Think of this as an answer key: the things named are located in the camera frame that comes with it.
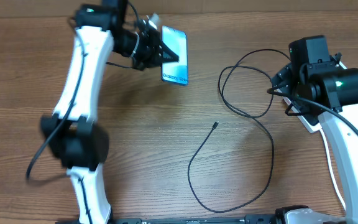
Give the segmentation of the Samsung Galaxy smartphone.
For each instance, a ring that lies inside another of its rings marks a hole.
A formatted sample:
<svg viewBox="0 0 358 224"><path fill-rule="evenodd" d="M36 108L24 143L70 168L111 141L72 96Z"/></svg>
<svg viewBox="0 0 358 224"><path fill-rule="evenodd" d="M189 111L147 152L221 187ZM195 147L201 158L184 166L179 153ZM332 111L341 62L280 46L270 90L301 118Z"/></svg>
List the Samsung Galaxy smartphone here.
<svg viewBox="0 0 358 224"><path fill-rule="evenodd" d="M162 80L177 85L188 84L187 35L172 27L162 27Z"/></svg>

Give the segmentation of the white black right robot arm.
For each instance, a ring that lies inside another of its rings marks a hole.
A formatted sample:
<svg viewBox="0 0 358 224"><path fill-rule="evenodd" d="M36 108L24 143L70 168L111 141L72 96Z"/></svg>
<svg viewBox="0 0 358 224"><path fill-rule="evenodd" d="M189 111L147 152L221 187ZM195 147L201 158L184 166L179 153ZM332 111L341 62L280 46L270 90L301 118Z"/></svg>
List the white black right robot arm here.
<svg viewBox="0 0 358 224"><path fill-rule="evenodd" d="M335 217L295 205L276 210L277 223L358 223L358 68L346 68L331 55L325 36L288 46L290 63L273 78L267 92L288 101L286 114L297 116L310 132L331 146L344 191L345 215Z"/></svg>

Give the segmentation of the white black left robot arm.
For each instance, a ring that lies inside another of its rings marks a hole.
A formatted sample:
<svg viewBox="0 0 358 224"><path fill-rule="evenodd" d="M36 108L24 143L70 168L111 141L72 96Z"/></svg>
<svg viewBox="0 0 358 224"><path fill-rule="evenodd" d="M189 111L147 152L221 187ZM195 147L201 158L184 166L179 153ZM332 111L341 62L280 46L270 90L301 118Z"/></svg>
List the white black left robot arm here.
<svg viewBox="0 0 358 224"><path fill-rule="evenodd" d="M75 190L78 223L113 220L103 177L109 135L98 124L99 92L111 54L130 58L134 70L179 60L162 40L158 15L136 19L133 31L124 28L129 6L128 1L82 4L68 19L74 46L67 80L53 113L40 120L43 147L60 160Z"/></svg>

